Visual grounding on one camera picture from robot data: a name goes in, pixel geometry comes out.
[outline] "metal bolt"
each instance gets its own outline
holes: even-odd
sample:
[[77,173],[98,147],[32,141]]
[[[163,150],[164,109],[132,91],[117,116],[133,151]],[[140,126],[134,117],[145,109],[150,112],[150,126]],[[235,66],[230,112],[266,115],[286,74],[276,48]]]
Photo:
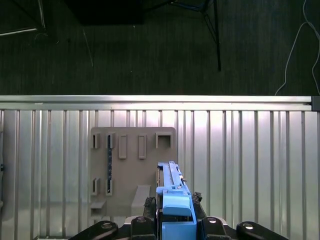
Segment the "metal bolt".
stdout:
[[136,221],[138,223],[144,223],[146,221],[146,219],[144,217],[138,217],[138,219]]
[[211,223],[211,224],[215,224],[215,223],[217,222],[217,220],[216,220],[215,218],[213,218],[213,217],[209,217],[209,218],[208,218],[208,221],[209,221],[209,223]]
[[254,227],[253,227],[251,224],[249,224],[249,223],[245,223],[245,224],[243,224],[243,226],[244,226],[246,229],[248,229],[248,230],[254,229]]
[[101,226],[103,229],[110,229],[112,227],[111,223],[107,222],[107,223],[104,223],[102,224]]

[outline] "beige pegboard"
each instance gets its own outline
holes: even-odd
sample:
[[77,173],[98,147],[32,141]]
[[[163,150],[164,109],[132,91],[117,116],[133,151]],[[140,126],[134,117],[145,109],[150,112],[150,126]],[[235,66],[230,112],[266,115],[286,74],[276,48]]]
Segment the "beige pegboard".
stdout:
[[143,210],[145,197],[156,195],[158,162],[177,161],[178,157],[173,127],[95,127],[90,141],[90,212],[94,220],[137,215]]

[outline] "blue clamp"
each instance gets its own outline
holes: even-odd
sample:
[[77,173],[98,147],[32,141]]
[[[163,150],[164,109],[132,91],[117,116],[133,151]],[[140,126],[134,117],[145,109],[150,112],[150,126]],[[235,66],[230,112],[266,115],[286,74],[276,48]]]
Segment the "blue clamp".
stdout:
[[159,162],[163,171],[163,186],[156,188],[162,196],[162,214],[187,217],[185,221],[162,222],[162,240],[194,240],[197,238],[197,219],[192,195],[175,162]]
[[162,214],[191,217],[190,191],[183,181],[182,173],[175,162],[159,162],[163,170],[163,185],[156,188],[156,193],[163,195]]

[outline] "white cord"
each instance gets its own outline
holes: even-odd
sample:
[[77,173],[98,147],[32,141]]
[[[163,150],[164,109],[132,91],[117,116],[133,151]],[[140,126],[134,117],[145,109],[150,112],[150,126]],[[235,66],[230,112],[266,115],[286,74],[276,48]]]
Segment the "white cord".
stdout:
[[299,30],[295,36],[295,40],[293,42],[293,45],[292,45],[292,48],[291,48],[291,51],[290,51],[290,54],[289,54],[289,57],[288,57],[288,60],[286,62],[286,65],[285,65],[285,70],[284,70],[284,83],[279,87],[279,89],[275,92],[275,96],[278,94],[278,92],[287,84],[287,69],[288,69],[288,64],[289,64],[289,61],[290,61],[290,58],[291,58],[291,55],[292,55],[292,52],[294,51],[294,48],[296,46],[296,42],[297,42],[297,39],[298,39],[298,36],[299,36],[299,33],[302,29],[302,27],[305,25],[305,24],[308,24],[310,26],[310,28],[312,28],[312,30],[314,31],[316,37],[318,38],[318,41],[319,41],[319,45],[318,45],[318,55],[317,55],[317,58],[316,58],[316,61],[312,67],[312,76],[313,76],[313,80],[314,80],[314,83],[315,83],[315,86],[316,86],[316,90],[318,92],[318,94],[320,95],[320,90],[319,90],[319,86],[318,86],[318,83],[317,83],[317,80],[316,80],[316,76],[315,76],[315,67],[319,61],[319,58],[320,58],[320,35],[319,33],[317,32],[315,26],[309,22],[309,20],[307,19],[307,16],[306,16],[306,11],[305,11],[305,8],[306,8],[306,3],[307,3],[307,0],[304,0],[304,3],[303,3],[303,8],[302,8],[302,12],[303,12],[303,16],[304,16],[304,19],[305,19],[305,22],[302,23],[299,27]]

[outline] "rectangular slot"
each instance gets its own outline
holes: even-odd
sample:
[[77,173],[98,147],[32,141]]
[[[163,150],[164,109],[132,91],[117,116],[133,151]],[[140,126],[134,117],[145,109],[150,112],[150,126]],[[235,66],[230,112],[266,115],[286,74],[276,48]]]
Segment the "rectangular slot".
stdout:
[[172,148],[173,140],[171,132],[156,132],[155,133],[155,148]]
[[147,158],[147,135],[140,134],[138,136],[138,157],[139,159]]
[[112,196],[112,184],[113,184],[112,179],[105,181],[105,195],[106,196]]
[[100,147],[100,134],[95,133],[92,135],[92,138],[91,138],[91,148],[98,149],[99,147]]
[[127,134],[119,136],[119,159],[127,158]]
[[108,147],[111,149],[116,147],[116,134],[114,132],[109,132],[105,135],[105,148],[107,149]]
[[92,180],[92,192],[93,196],[97,196],[100,193],[100,178],[95,178]]

